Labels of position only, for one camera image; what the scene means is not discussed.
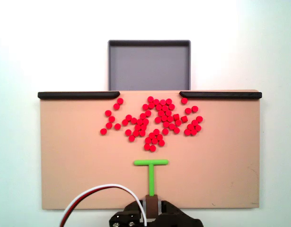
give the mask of cable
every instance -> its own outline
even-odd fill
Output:
[[[86,197],[88,197],[89,195],[98,192],[100,190],[103,189],[107,189],[107,188],[120,188],[122,190],[127,191],[129,194],[131,194],[136,202],[138,203],[138,206],[141,210],[142,216],[143,216],[143,222],[144,222],[144,226],[147,226],[147,219],[145,216],[145,212],[144,209],[138,199],[138,197],[135,195],[135,193],[133,193],[131,190],[129,190],[128,188],[120,185],[120,184],[115,184],[115,183],[111,183],[111,184],[103,184],[103,185],[99,185],[93,188],[90,188],[86,191],[84,191],[83,193],[81,193],[80,195],[78,195],[68,206],[67,208],[64,210],[61,222],[60,222],[60,227],[64,227],[66,220],[69,218],[70,214],[72,213],[72,211],[75,209],[75,207],[82,201],[84,200]]]

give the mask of white cable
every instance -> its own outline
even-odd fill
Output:
[[[144,209],[138,199],[138,197],[136,196],[135,193],[133,193],[131,190],[129,190],[127,187],[124,187],[120,184],[115,184],[115,183],[110,183],[110,184],[103,184],[103,185],[99,185],[99,186],[96,186],[96,187],[93,187],[93,188],[90,188],[86,191],[84,191],[83,193],[81,193],[80,195],[78,195],[75,199],[73,199],[73,201],[67,206],[67,208],[64,210],[63,212],[63,216],[62,216],[62,219],[61,221],[63,220],[64,216],[66,215],[66,213],[68,212],[68,210],[71,208],[71,206],[76,202],[76,200],[78,200],[81,196],[84,196],[85,194],[89,193],[90,191],[93,191],[93,190],[97,190],[97,189],[100,189],[100,188],[106,188],[106,187],[116,187],[116,188],[122,188],[124,190],[126,190],[129,194],[131,194],[136,202],[138,203],[138,206],[141,210],[141,213],[142,213],[142,216],[143,216],[143,223],[144,223],[144,226],[147,226],[147,219],[146,219],[146,216],[145,216],[145,212],[144,212]]]

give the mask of green t-shaped pusher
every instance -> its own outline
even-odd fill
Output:
[[[155,195],[155,174],[154,165],[167,165],[168,160],[156,159],[156,160],[136,160],[134,161],[135,166],[149,166],[149,194],[150,196]]]

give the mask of tan board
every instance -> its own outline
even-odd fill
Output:
[[[259,206],[259,100],[189,100],[180,103],[178,91],[121,91],[115,123],[127,114],[138,117],[147,97],[171,98],[173,113],[184,115],[196,105],[204,118],[202,130],[184,136],[165,136],[165,146],[156,152],[143,149],[144,138],[131,143],[126,129],[99,131],[112,110],[112,100],[41,100],[42,207],[64,209],[78,194],[91,187],[122,184],[142,199],[148,190],[148,168],[134,166],[137,159],[167,159],[155,167],[155,189],[161,200],[179,208],[254,208]],[[147,135],[156,125],[156,111],[149,117]],[[119,189],[107,189],[85,199],[78,209],[118,209],[133,198]]]

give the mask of white wall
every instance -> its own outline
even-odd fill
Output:
[[[57,226],[41,210],[38,91],[107,89],[109,39],[190,39],[192,89],[257,89],[260,208],[185,210],[205,227],[291,227],[291,1],[0,0],[0,227]],[[115,210],[66,226],[108,226]]]

